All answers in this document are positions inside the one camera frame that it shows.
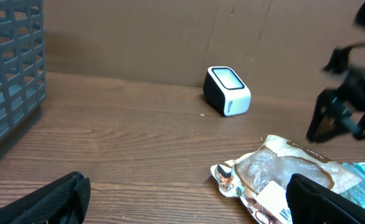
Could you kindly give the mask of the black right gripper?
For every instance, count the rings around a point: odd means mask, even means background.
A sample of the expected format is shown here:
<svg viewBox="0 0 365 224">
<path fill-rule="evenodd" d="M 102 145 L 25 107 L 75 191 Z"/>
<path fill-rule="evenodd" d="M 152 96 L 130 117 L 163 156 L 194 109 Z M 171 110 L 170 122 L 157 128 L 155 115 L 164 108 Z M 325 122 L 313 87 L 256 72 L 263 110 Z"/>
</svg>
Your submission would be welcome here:
<svg viewBox="0 0 365 224">
<path fill-rule="evenodd" d="M 325 89 L 317 97 L 306 138 L 322 143 L 348 131 L 365 140 L 365 68 L 349 64 L 349 55 L 360 45 L 335 48 L 323 71 L 342 75 L 337 90 Z"/>
</svg>

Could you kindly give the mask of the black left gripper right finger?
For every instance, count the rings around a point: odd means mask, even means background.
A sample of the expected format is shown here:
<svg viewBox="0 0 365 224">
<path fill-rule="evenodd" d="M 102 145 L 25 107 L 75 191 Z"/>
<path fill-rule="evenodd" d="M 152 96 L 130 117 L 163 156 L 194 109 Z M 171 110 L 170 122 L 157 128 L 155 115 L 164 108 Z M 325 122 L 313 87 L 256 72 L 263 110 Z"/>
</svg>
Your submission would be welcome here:
<svg viewBox="0 0 365 224">
<path fill-rule="evenodd" d="M 293 224 L 365 224 L 365 209 L 301 174 L 286 191 Z"/>
</svg>

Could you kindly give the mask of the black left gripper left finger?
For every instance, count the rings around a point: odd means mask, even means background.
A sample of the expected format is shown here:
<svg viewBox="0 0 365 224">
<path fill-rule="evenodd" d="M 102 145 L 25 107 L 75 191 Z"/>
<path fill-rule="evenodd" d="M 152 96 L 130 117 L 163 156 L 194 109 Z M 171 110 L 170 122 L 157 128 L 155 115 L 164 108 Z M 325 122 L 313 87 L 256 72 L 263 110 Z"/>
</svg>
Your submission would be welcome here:
<svg viewBox="0 0 365 224">
<path fill-rule="evenodd" d="M 83 223 L 90 194 L 90 179 L 71 172 L 0 208 L 0 224 Z"/>
</svg>

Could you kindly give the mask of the colourful snack packet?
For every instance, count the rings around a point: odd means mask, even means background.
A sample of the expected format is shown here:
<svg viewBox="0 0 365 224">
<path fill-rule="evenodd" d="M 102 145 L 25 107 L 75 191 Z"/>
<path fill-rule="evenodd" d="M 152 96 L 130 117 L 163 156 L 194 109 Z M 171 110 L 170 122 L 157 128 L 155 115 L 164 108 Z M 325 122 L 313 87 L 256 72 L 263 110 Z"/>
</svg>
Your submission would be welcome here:
<svg viewBox="0 0 365 224">
<path fill-rule="evenodd" d="M 221 194 L 239 198 L 257 223 L 293 223 L 285 196 L 286 191 L 276 183 L 271 182 L 256 194 L 243 181 L 237 166 L 232 162 L 211 166 L 211 174 L 217 181 Z"/>
</svg>

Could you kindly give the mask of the brown Pantree bag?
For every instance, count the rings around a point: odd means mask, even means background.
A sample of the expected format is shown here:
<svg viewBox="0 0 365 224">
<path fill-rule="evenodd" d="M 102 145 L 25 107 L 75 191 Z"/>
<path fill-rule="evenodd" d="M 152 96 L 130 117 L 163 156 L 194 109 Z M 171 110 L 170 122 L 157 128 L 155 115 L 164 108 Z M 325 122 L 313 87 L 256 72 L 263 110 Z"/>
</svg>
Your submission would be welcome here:
<svg viewBox="0 0 365 224">
<path fill-rule="evenodd" d="M 337 194 L 362 181 L 330 158 L 271 134 L 258 150 L 236 160 L 234 169 L 255 194 L 271 181 L 286 189 L 293 174 L 301 174 Z"/>
</svg>

